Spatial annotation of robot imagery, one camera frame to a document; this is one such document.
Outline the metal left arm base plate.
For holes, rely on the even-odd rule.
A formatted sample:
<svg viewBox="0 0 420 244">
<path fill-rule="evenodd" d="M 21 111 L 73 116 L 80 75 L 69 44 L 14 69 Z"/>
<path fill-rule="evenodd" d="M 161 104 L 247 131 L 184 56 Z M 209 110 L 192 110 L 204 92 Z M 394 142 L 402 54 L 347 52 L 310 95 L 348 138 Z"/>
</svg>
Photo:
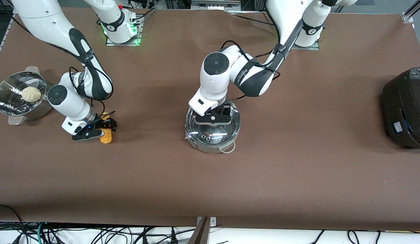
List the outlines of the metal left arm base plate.
<svg viewBox="0 0 420 244">
<path fill-rule="evenodd" d="M 292 49 L 296 50 L 319 50 L 318 40 L 312 42 L 312 40 L 297 40 L 293 45 Z"/>
</svg>

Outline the aluminium frame profile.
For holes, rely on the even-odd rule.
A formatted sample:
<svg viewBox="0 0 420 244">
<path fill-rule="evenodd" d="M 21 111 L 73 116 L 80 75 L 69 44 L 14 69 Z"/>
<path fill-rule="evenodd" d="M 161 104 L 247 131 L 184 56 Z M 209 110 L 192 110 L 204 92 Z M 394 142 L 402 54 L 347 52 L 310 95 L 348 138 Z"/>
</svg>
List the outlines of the aluminium frame profile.
<svg viewBox="0 0 420 244">
<path fill-rule="evenodd" d="M 420 11 L 420 0 L 416 0 L 405 12 L 401 14 L 403 23 L 413 23 L 413 17 Z"/>
</svg>

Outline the black rice cooker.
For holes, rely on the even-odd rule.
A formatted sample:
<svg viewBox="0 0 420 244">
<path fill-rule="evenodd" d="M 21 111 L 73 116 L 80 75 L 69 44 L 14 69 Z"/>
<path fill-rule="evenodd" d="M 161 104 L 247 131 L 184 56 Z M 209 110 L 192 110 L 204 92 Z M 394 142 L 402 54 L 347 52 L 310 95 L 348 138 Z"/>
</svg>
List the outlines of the black rice cooker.
<svg viewBox="0 0 420 244">
<path fill-rule="evenodd" d="M 387 82 L 381 99 L 388 137 L 401 147 L 420 149 L 420 67 Z"/>
</svg>

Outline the white steamed bun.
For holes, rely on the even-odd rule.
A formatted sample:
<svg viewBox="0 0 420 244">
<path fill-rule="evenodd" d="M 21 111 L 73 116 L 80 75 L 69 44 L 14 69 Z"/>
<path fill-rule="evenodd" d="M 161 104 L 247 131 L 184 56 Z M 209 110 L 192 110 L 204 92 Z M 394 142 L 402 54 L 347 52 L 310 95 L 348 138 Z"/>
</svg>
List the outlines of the white steamed bun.
<svg viewBox="0 0 420 244">
<path fill-rule="evenodd" d="M 39 101 L 42 98 L 42 93 L 38 88 L 29 86 L 22 90 L 21 96 L 25 102 L 33 103 Z"/>
</svg>

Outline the steel steamer pot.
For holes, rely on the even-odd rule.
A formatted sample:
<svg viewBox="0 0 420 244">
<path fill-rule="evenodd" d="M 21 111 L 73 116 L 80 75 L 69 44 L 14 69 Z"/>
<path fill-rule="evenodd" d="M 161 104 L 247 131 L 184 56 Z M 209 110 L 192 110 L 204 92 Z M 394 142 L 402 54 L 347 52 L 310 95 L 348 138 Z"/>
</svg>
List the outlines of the steel steamer pot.
<svg viewBox="0 0 420 244">
<path fill-rule="evenodd" d="M 22 90 L 33 86 L 42 93 L 37 102 L 25 102 L 22 99 Z M 9 125 L 21 125 L 25 121 L 37 120 L 46 115 L 52 106 L 48 101 L 47 93 L 52 87 L 45 80 L 36 66 L 28 66 L 24 71 L 7 77 L 0 84 L 0 113 L 8 117 Z"/>
</svg>

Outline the brown table cover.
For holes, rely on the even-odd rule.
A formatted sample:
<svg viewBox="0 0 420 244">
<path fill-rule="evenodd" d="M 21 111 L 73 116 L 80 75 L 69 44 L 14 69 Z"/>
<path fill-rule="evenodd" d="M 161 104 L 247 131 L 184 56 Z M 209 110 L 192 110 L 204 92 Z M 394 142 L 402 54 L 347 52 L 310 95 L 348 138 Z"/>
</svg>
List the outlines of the brown table cover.
<svg viewBox="0 0 420 244">
<path fill-rule="evenodd" d="M 235 101 L 236 149 L 206 154 L 185 140 L 188 101 L 205 56 L 234 40 L 255 56 L 272 26 L 224 11 L 156 10 L 141 46 L 106 46 L 90 8 L 64 8 L 111 76 L 117 131 L 74 142 L 55 110 L 12 126 L 0 113 L 0 204 L 25 221 L 420 231 L 420 150 L 386 137 L 379 96 L 420 66 L 399 14 L 331 14 L 319 50 L 292 50 L 260 97 Z M 12 26 L 0 83 L 34 65 L 57 84 L 70 55 Z"/>
</svg>

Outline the yellow corn cob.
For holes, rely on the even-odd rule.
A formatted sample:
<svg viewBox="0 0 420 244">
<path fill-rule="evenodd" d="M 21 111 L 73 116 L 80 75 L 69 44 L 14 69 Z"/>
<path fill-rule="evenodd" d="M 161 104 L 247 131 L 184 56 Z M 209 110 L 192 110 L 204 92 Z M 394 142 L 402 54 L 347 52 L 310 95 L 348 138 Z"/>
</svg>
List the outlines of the yellow corn cob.
<svg viewBox="0 0 420 244">
<path fill-rule="evenodd" d="M 103 144 L 110 144 L 112 141 L 112 130 L 111 128 L 100 128 L 103 132 L 103 136 L 100 137 L 100 142 Z"/>
</svg>

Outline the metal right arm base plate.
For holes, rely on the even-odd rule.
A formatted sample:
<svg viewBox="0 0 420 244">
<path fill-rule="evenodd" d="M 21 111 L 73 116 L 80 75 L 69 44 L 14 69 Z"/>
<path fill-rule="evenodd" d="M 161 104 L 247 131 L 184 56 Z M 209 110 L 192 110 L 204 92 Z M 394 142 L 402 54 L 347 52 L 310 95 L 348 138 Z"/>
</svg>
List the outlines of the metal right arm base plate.
<svg viewBox="0 0 420 244">
<path fill-rule="evenodd" d="M 131 38 L 124 43 L 115 43 L 107 35 L 106 30 L 104 29 L 104 34 L 106 36 L 106 46 L 140 46 L 142 40 L 142 32 L 144 27 L 145 18 L 139 20 L 131 21 L 127 24 L 128 31 L 131 33 Z"/>
</svg>

